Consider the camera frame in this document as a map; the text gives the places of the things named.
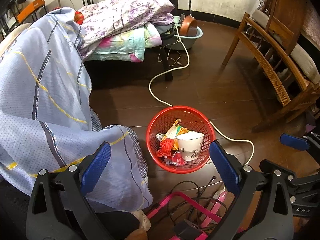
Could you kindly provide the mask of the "clear bag with red wrapper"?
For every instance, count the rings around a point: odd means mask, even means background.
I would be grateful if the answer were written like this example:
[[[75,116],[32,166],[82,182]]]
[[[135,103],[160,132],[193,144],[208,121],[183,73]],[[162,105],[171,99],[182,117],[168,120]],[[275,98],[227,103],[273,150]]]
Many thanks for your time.
[[[176,151],[171,156],[165,157],[163,163],[181,167],[184,166],[187,162],[182,158],[180,151]]]

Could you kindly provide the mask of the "pink metal rack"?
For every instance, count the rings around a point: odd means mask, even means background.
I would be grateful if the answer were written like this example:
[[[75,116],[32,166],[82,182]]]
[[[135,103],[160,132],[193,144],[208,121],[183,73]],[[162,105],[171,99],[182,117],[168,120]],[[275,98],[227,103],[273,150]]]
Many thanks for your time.
[[[200,186],[191,180],[185,180],[172,186],[168,191],[153,191],[153,204],[146,211],[150,212],[161,200],[174,192],[185,194],[219,217],[226,214],[235,198],[234,194],[223,188],[220,181]],[[150,219],[151,229],[147,232],[148,239],[172,239],[175,234],[174,227],[184,220],[194,223],[205,233],[212,232],[217,225],[182,197],[174,196]]]

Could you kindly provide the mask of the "red mesh waste basket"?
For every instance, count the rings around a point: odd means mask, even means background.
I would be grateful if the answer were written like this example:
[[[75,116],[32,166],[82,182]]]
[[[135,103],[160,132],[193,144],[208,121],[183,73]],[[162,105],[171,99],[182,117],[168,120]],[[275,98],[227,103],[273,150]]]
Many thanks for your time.
[[[209,160],[209,145],[214,139],[214,129],[205,115],[187,106],[160,111],[146,132],[146,145],[155,163],[177,174],[202,168]]]

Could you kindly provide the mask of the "blue checked bed sheet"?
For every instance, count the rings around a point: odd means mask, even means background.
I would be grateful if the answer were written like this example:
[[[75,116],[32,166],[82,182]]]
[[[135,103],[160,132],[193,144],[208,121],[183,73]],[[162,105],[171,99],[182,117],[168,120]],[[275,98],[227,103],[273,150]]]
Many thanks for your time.
[[[80,164],[103,142],[111,158],[87,199],[97,212],[152,204],[148,167],[129,127],[101,127],[89,106],[92,83],[79,48],[75,11],[57,9],[25,29],[1,56],[1,176],[31,194],[41,169]]]

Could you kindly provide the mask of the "person in pink sweater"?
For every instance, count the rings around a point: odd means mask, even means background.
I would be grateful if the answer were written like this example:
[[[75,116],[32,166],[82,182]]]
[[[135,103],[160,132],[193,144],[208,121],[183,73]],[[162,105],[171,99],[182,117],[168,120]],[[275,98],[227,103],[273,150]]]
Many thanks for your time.
[[[312,3],[308,0],[302,34],[320,50],[320,18]]]

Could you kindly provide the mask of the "pastel green pink quilt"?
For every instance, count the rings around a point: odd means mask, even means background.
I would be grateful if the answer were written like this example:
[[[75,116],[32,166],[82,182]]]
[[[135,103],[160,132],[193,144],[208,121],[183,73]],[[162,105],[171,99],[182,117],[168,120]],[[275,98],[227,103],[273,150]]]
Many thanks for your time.
[[[92,60],[120,60],[140,63],[145,50],[162,45],[161,36],[152,23],[103,38],[99,46],[87,58]]]

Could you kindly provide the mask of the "light blue wash basin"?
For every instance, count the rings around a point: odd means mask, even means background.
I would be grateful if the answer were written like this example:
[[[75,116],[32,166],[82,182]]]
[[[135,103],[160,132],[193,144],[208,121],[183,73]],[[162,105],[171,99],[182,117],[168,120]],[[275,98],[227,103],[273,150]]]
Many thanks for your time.
[[[200,27],[197,28],[196,36],[180,36],[186,49],[190,49],[194,43],[203,36],[203,31]],[[182,43],[178,40],[178,36],[175,34],[173,41],[170,41],[169,44],[173,50],[183,51],[184,48]]]

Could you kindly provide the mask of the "red patterned blanket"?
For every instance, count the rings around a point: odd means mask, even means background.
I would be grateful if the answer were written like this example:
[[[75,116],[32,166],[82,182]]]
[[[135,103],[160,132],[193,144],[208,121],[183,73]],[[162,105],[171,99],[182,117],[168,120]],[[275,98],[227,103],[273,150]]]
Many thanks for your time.
[[[81,12],[76,11],[74,15],[74,22],[76,22],[78,25],[82,25],[83,21],[84,15]]]

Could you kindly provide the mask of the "copper brown pan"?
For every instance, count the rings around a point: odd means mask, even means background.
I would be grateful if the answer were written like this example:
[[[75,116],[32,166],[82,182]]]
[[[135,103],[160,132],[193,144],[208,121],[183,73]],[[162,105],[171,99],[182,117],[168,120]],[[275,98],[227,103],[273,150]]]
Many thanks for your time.
[[[197,35],[197,20],[192,16],[191,0],[188,0],[189,15],[181,22],[179,34],[181,36],[195,37]]]

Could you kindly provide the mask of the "cream pillow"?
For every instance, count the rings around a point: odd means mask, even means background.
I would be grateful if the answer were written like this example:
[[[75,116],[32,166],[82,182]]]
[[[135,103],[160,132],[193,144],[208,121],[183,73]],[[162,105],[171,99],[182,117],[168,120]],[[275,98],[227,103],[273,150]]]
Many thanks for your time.
[[[11,31],[5,39],[0,43],[0,55],[2,56],[5,51],[13,44],[16,38],[27,28],[31,26],[31,23],[24,23],[19,25],[13,31]]]

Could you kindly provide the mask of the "orange box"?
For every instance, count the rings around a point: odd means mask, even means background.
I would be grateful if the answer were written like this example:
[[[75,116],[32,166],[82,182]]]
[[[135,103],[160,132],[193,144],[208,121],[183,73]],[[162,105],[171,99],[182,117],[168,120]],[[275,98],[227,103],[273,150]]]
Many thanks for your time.
[[[38,9],[45,7],[44,0],[34,0],[30,4],[28,4],[17,16],[18,22],[22,23],[26,20],[30,15],[37,12]]]

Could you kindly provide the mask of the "purple floral quilt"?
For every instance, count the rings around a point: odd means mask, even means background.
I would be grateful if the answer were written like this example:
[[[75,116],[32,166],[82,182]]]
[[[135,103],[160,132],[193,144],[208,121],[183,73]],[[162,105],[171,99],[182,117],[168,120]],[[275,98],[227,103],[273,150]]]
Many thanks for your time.
[[[93,54],[103,38],[117,35],[146,23],[167,25],[174,21],[170,0],[104,0],[79,9],[83,14],[84,35],[80,53],[83,59]]]

